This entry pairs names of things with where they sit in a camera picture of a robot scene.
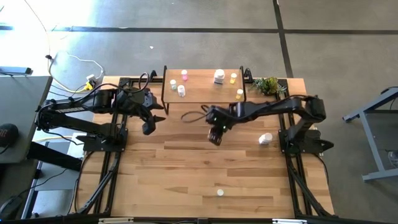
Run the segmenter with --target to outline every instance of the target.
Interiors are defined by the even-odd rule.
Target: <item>wood grain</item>
[[[119,77],[104,78],[105,83],[118,81]],[[291,78],[288,83],[290,94],[306,94],[303,79]],[[161,86],[149,85],[159,101]],[[273,100],[247,87],[248,101]],[[153,111],[167,119],[158,123],[150,136],[142,134],[141,120],[127,120],[129,137],[119,167],[112,216],[294,217],[287,168],[277,140],[278,117],[260,117],[236,125],[217,147],[207,140],[210,127],[204,120],[181,122],[180,116],[190,110],[200,110],[200,105],[175,104],[168,116],[162,110]],[[111,115],[94,116],[96,123],[110,121]],[[259,146],[258,137],[265,132],[274,138],[268,146]],[[98,184],[103,155],[96,152],[86,163],[78,189],[80,206]],[[333,213],[322,163],[307,154],[303,155],[303,163],[308,187]],[[224,190],[224,196],[216,196],[218,189]],[[300,191],[298,196],[303,211]]]
[[[182,80],[181,71],[180,69],[166,70],[165,103],[232,103],[236,101],[236,91],[243,88],[240,69],[224,69],[225,78],[222,85],[214,83],[215,69],[187,70],[187,81]],[[234,84],[229,82],[232,73],[238,75]],[[171,89],[171,80],[176,80],[177,86],[185,87],[184,97],[180,97],[176,90]]]

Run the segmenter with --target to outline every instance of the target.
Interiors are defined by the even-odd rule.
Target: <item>concrete floor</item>
[[[57,24],[277,28],[272,0],[29,2],[48,29]],[[2,40],[10,40],[0,42],[1,48],[7,49],[2,52],[8,53],[2,56],[2,63],[33,67],[36,75],[45,74],[43,56],[48,50],[39,24],[23,3],[9,1],[8,4],[12,7],[6,4],[0,12],[0,22],[23,27],[21,17],[12,16],[15,11],[7,11],[19,9],[17,14],[23,15],[35,29],[30,28],[34,32],[29,33],[22,28],[0,33]],[[279,0],[279,5],[285,29],[398,29],[398,2],[394,0]],[[170,68],[243,65],[255,77],[286,77],[278,34],[72,32],[60,39],[65,35],[60,32],[50,35],[53,54],[67,50],[81,58],[96,60],[105,68],[106,75],[138,75],[153,69],[161,74],[163,65]],[[383,89],[398,85],[398,35],[287,34],[286,39],[294,77],[304,78],[308,94],[317,94],[325,101],[328,118],[318,128],[324,139],[335,143],[325,153],[335,213],[345,218],[398,223],[398,177],[365,184],[361,175],[376,171],[376,165],[362,125],[359,121],[345,124],[341,120]],[[95,65],[62,53],[58,56],[53,74],[70,88],[77,88],[87,75],[100,72]],[[90,119],[88,114],[78,116]],[[41,200],[50,203],[51,197]],[[45,207],[37,209],[45,213]]]

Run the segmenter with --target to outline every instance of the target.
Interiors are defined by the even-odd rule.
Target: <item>green plant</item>
[[[278,79],[275,77],[258,78],[253,86],[257,87],[264,95],[273,95],[279,90]]]

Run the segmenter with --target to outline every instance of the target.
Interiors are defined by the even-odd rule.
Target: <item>yellow plug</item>
[[[91,85],[90,82],[86,82],[85,90],[92,90],[94,86]]]

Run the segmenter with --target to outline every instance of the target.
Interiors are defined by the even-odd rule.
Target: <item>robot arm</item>
[[[119,128],[116,124],[95,124],[77,118],[67,116],[67,113],[79,111],[91,111],[93,113],[125,114],[128,116],[138,116],[143,120],[142,131],[148,135],[155,131],[155,123],[165,118],[152,115],[153,109],[161,110],[162,106],[157,104],[156,97],[148,88],[138,91],[131,88],[128,91],[118,89],[96,90],[82,98],[69,98],[67,100],[48,100],[43,107],[38,110],[36,125],[38,129],[48,131],[54,128],[70,128],[94,134],[103,141],[117,141]]]
[[[260,116],[290,112],[300,115],[302,119],[287,130],[284,136],[286,142],[304,139],[305,133],[312,124],[319,123],[326,118],[323,100],[317,96],[294,95],[274,102],[231,103],[228,109],[211,106],[206,114],[206,122],[213,126],[210,129],[208,139],[219,146],[223,133],[227,132],[235,124],[254,121]]]

